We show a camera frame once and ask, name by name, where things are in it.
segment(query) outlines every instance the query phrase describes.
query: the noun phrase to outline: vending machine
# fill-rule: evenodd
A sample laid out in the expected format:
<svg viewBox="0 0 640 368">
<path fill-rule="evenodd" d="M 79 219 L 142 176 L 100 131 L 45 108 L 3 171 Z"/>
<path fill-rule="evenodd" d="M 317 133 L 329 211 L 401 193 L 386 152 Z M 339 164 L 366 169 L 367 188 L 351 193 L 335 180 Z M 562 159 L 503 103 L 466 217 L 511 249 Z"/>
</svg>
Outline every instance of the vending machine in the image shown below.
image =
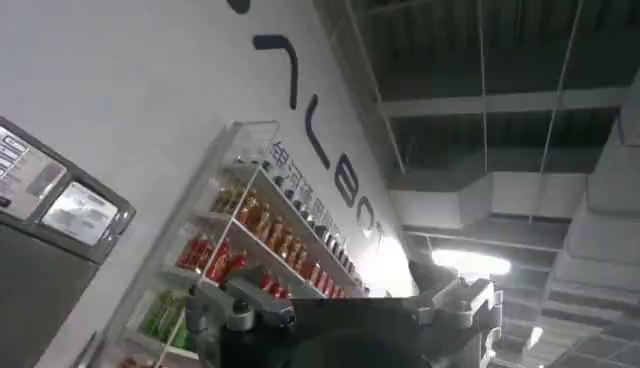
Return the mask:
<svg viewBox="0 0 640 368">
<path fill-rule="evenodd" d="M 0 117 L 0 365 L 32 367 L 135 215 Z"/>
</svg>

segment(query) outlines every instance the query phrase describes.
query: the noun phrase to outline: black lettering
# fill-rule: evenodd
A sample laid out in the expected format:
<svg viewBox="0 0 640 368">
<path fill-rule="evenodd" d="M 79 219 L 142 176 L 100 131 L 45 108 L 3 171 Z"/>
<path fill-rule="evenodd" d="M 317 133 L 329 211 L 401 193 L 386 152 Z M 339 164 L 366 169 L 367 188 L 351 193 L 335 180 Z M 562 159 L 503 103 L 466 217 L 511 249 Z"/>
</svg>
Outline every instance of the black lettering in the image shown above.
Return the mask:
<svg viewBox="0 0 640 368">
<path fill-rule="evenodd" d="M 234 12 L 240 15 L 247 14 L 251 8 L 251 0 L 227 0 L 227 3 Z"/>
<path fill-rule="evenodd" d="M 298 56 L 291 41 L 280 34 L 257 35 L 253 37 L 253 47 L 256 50 L 284 50 L 287 52 L 291 63 L 289 107 L 291 107 L 291 110 L 295 110 L 298 105 Z"/>
<path fill-rule="evenodd" d="M 316 150 L 316 155 L 320 158 L 322 165 L 325 169 L 329 170 L 331 163 L 329 162 L 329 157 L 327 157 L 327 153 L 324 151 L 322 146 L 320 145 L 320 141 L 316 136 L 316 133 L 313 131 L 313 127 L 311 126 L 311 121 L 313 120 L 313 114 L 316 112 L 316 108 L 318 107 L 318 95 L 314 94 L 311 97 L 311 101 L 309 101 L 309 106 L 307 107 L 307 113 L 305 115 L 304 121 L 304 129 L 307 132 L 307 138 L 309 138 L 309 142 L 311 142 L 311 146 Z"/>
<path fill-rule="evenodd" d="M 384 229 L 382 229 L 382 224 L 380 223 L 380 221 L 376 222 L 376 230 L 378 230 L 378 247 L 380 247 L 382 238 L 384 238 Z"/>
<path fill-rule="evenodd" d="M 365 208 L 367 212 L 369 212 L 369 223 L 364 223 L 362 218 L 362 209 Z M 367 238 L 371 236 L 371 229 L 373 228 L 373 224 L 376 221 L 375 214 L 373 213 L 373 207 L 371 207 L 371 203 L 369 202 L 369 198 L 366 196 L 360 197 L 358 201 L 358 209 L 356 211 L 356 220 L 358 221 L 358 225 L 360 225 L 360 229 L 362 229 L 362 233 Z"/>
<path fill-rule="evenodd" d="M 336 184 L 336 188 L 338 188 L 338 192 L 342 195 L 342 199 L 344 199 L 344 203 L 347 204 L 347 207 L 353 207 L 353 204 L 356 202 L 356 196 L 358 195 L 358 189 L 360 186 L 358 184 L 356 172 L 353 170 L 353 165 L 351 165 L 349 157 L 344 153 L 340 155 L 340 160 L 338 160 L 334 182 Z"/>
</svg>

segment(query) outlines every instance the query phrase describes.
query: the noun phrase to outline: wire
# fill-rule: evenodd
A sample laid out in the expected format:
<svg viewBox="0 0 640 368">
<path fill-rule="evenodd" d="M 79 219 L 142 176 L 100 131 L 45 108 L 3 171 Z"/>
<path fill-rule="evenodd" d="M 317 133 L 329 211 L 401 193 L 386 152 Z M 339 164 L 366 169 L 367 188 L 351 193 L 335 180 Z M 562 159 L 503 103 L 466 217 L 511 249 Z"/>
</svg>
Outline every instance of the wire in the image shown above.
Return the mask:
<svg viewBox="0 0 640 368">
<path fill-rule="evenodd" d="M 488 149 L 488 133 L 487 133 L 487 81 L 485 78 L 485 60 L 484 60 L 484 2 L 477 1 L 478 16 L 478 37 L 480 38 L 480 74 L 482 79 L 482 131 L 484 142 L 484 173 L 489 173 L 489 149 Z"/>
<path fill-rule="evenodd" d="M 406 175 L 407 171 L 404 168 L 404 163 L 402 162 L 402 156 L 400 155 L 400 150 L 398 150 L 398 143 L 396 142 L 396 136 L 393 133 L 393 129 L 391 128 L 391 123 L 389 122 L 389 117 L 387 116 L 387 112 L 385 111 L 384 106 L 382 106 L 382 94 L 380 94 L 380 89 L 378 88 L 378 80 L 376 78 L 376 73 L 373 70 L 373 64 L 371 63 L 371 59 L 369 58 L 369 53 L 367 52 L 367 47 L 364 43 L 364 38 L 362 37 L 362 33 L 360 33 L 360 27 L 358 27 L 358 18 L 356 17 L 355 12 L 353 11 L 353 6 L 351 4 L 351 0 L 346 1 L 347 12 L 349 13 L 349 19 L 351 20 L 351 26 L 353 27 L 353 31 L 356 35 L 356 40 L 358 41 L 358 46 L 360 48 L 360 52 L 362 53 L 362 57 L 364 58 L 365 68 L 367 69 L 367 73 L 369 74 L 369 78 L 371 79 L 371 85 L 376 95 L 376 107 L 378 108 L 378 112 L 382 116 L 384 120 L 385 126 L 387 128 L 387 133 L 389 135 L 389 140 L 391 141 L 391 145 L 393 146 L 393 152 L 396 156 L 396 161 L 398 162 L 398 166 L 400 166 L 400 171 Z"/>
<path fill-rule="evenodd" d="M 538 212 L 538 207 L 540 206 L 540 197 L 542 197 L 542 175 L 544 174 L 544 169 L 547 164 L 547 155 L 549 153 L 549 145 L 551 143 L 551 134 L 553 133 L 553 126 L 555 125 L 555 122 L 556 122 L 558 109 L 562 105 L 564 81 L 567 74 L 567 69 L 569 67 L 569 60 L 571 59 L 571 50 L 573 48 L 573 41 L 575 40 L 575 36 L 578 30 L 578 23 L 580 22 L 580 14 L 582 13 L 583 5 L 584 5 L 584 0 L 580 0 L 576 8 L 576 14 L 573 18 L 573 25 L 571 26 L 571 35 L 569 36 L 569 43 L 567 44 L 567 49 L 565 50 L 565 53 L 564 53 L 564 61 L 562 62 L 562 69 L 560 70 L 560 78 L 558 79 L 558 88 L 556 90 L 556 103 L 553 110 L 551 111 L 551 121 L 549 122 L 549 128 L 547 129 L 547 138 L 544 143 L 544 151 L 542 151 L 542 160 L 540 161 L 540 172 L 538 175 L 538 188 L 536 191 L 536 199 L 535 199 L 535 202 L 533 203 L 531 215 L 529 216 L 529 223 L 533 222 L 533 216 Z"/>
</svg>

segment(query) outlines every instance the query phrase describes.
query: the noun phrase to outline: metal panel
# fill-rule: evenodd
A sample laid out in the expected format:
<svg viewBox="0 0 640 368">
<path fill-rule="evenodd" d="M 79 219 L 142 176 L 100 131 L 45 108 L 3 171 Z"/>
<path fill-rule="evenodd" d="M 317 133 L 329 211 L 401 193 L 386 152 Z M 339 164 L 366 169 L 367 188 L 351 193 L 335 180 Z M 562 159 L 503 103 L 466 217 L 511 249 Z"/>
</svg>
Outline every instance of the metal panel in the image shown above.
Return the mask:
<svg viewBox="0 0 640 368">
<path fill-rule="evenodd" d="M 0 225 L 2 366 L 33 366 L 98 266 Z"/>
</svg>

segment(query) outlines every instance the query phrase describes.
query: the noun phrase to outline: fluorescent light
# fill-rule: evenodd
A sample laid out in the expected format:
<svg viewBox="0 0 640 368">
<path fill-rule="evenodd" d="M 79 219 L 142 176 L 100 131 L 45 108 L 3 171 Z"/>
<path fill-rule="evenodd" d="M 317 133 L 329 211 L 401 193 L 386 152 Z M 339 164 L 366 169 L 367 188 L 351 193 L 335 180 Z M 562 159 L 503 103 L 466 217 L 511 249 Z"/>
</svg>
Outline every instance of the fluorescent light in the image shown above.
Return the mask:
<svg viewBox="0 0 640 368">
<path fill-rule="evenodd" d="M 505 275 L 511 271 L 509 261 L 475 252 L 437 249 L 431 253 L 431 258 L 438 266 L 456 269 L 467 280 Z"/>
<path fill-rule="evenodd" d="M 542 333 L 544 330 L 541 327 L 534 327 L 531 329 L 531 336 L 529 336 L 529 340 L 527 341 L 527 348 L 531 349 L 535 344 L 538 343 L 540 337 L 542 337 Z"/>
</svg>

